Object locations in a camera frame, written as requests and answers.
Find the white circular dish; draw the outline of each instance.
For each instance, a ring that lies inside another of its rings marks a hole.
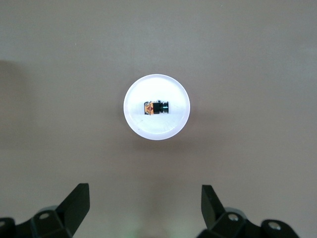
[[[168,114],[144,114],[144,103],[168,102]],[[164,140],[176,135],[185,126],[190,102],[184,87],[175,79],[151,74],[134,82],[123,102],[125,119],[138,135],[150,140]]]

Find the screw hole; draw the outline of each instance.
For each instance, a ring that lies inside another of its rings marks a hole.
[[[239,220],[239,218],[238,218],[238,216],[236,214],[229,214],[228,217],[233,222],[237,222]]]
[[[45,219],[45,218],[47,218],[47,217],[49,217],[50,215],[49,215],[49,213],[43,213],[42,215],[40,215],[40,220],[43,220],[43,219]]]
[[[276,222],[269,222],[268,225],[274,230],[278,230],[278,231],[281,230],[281,226]]]

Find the lens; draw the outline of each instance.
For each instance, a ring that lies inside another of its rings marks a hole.
[[[168,102],[161,102],[159,107],[161,113],[168,113]]]

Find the small object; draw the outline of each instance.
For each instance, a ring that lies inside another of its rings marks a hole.
[[[157,100],[156,102],[145,102],[144,103],[144,114],[153,115],[159,113],[168,113],[168,102],[161,102]]]

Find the black plastic bracket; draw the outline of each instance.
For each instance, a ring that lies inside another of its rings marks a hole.
[[[71,238],[89,208],[89,185],[80,183],[55,210],[41,211],[20,225],[12,218],[0,218],[0,237]]]
[[[197,238],[299,238],[282,221],[265,220],[258,227],[238,213],[226,212],[210,185],[202,186],[202,214],[207,229]]]

